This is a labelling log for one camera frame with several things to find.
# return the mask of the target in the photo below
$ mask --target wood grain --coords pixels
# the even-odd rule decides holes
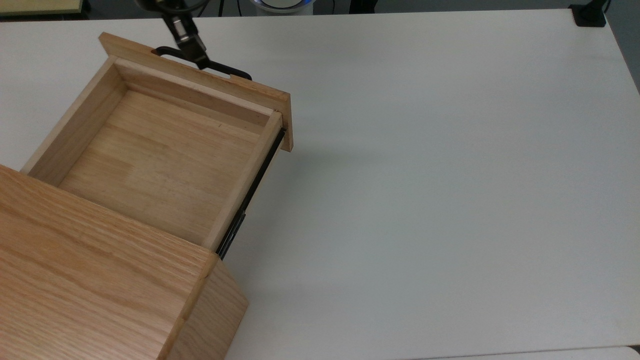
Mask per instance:
[[[258,138],[128,91],[60,188],[201,244]]]
[[[167,359],[223,360],[247,306],[247,299],[218,261]]]
[[[283,149],[291,151],[293,148],[291,96],[288,93],[236,76],[231,76],[230,79],[221,78],[214,74],[164,59],[155,55],[151,47],[108,33],[101,34],[100,42],[109,55],[115,55],[280,112],[284,117],[283,123],[287,129]]]
[[[155,359],[213,257],[0,166],[0,358]]]
[[[110,56],[22,170],[58,186],[127,91]]]
[[[128,84],[144,86],[167,95],[183,99],[193,104],[239,117],[245,121],[264,126],[273,109],[216,89],[188,81],[177,76],[151,69],[133,61],[117,59],[115,62],[120,76]]]
[[[221,113],[207,106],[197,105],[188,100],[167,95],[166,92],[164,92],[163,90],[151,90],[149,88],[145,88],[144,86],[140,86],[135,83],[128,83],[127,86],[129,87],[130,90],[133,90],[135,92],[139,92],[144,95],[155,97],[156,99],[160,99],[169,104],[174,104],[180,108],[193,111],[196,114],[209,117],[211,119],[223,122],[227,125],[235,126],[242,130],[250,131],[258,135],[262,133],[262,128],[264,125],[257,125],[254,122],[244,121],[243,119],[240,119],[231,115],[227,115],[225,113]]]
[[[82,0],[1,0],[0,15],[79,13]]]
[[[219,216],[213,223],[213,226],[206,238],[204,238],[202,246],[212,250],[218,248],[218,245],[222,241],[222,237],[225,235],[227,228],[231,224],[231,220],[233,220],[236,211],[244,200],[244,195],[249,190],[251,183],[255,179],[264,158],[269,152],[269,149],[281,128],[282,114],[274,111],[270,116],[269,121],[264,126],[264,130],[260,135],[256,146],[253,148],[251,156],[244,164],[242,172],[238,176],[236,183],[229,190],[227,198],[220,209]]]

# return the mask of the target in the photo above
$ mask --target white tabletop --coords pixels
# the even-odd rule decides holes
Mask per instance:
[[[568,10],[199,19],[211,58],[292,93],[225,260],[228,359],[418,359],[640,343],[640,96]],[[0,163],[20,168],[160,20],[0,24]]]

